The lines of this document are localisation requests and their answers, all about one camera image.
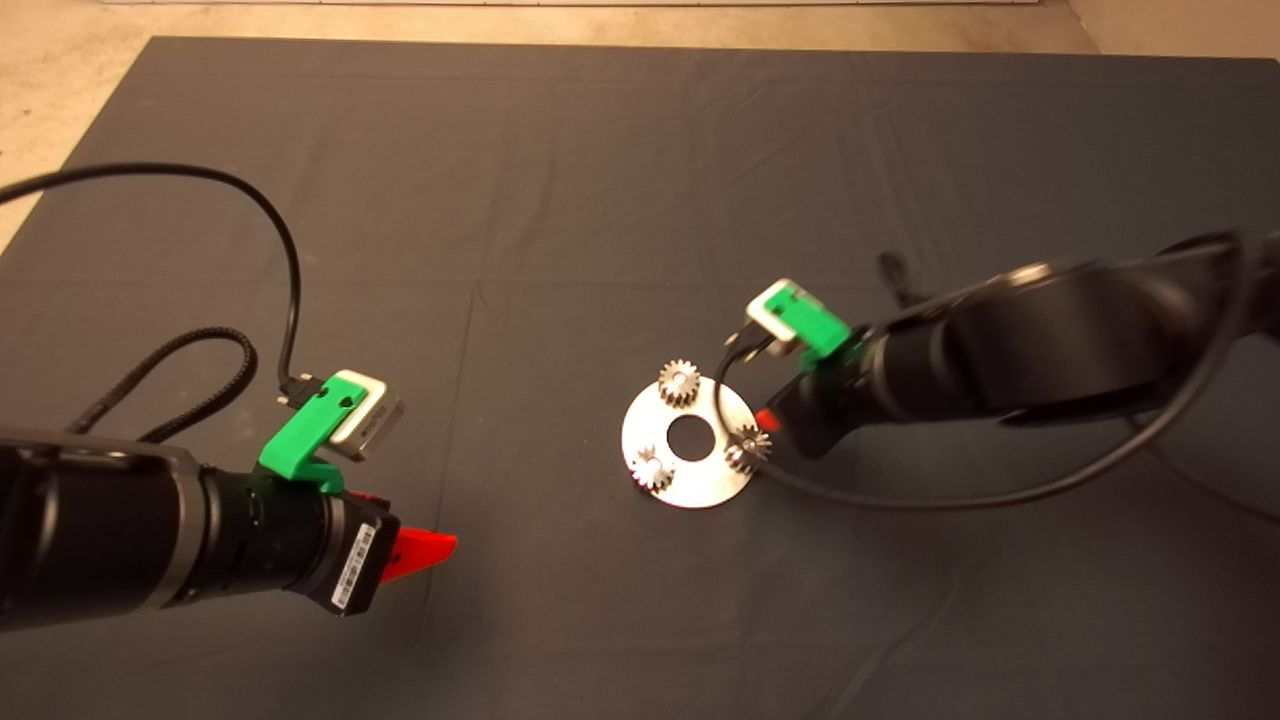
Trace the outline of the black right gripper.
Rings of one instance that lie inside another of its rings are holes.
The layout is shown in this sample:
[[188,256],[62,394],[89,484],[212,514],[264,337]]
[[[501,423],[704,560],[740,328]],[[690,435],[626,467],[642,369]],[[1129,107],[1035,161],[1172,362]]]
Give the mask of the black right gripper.
[[755,413],[758,427],[780,433],[803,457],[826,456],[854,430],[887,421],[864,373],[861,350],[845,350],[803,372],[774,393],[774,409]]

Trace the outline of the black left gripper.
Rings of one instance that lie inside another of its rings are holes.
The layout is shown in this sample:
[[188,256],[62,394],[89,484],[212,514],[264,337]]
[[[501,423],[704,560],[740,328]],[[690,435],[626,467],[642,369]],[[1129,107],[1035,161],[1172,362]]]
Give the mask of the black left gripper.
[[401,528],[390,501],[265,471],[207,470],[206,600],[284,591],[326,612],[367,612],[385,583],[451,559],[452,534]]

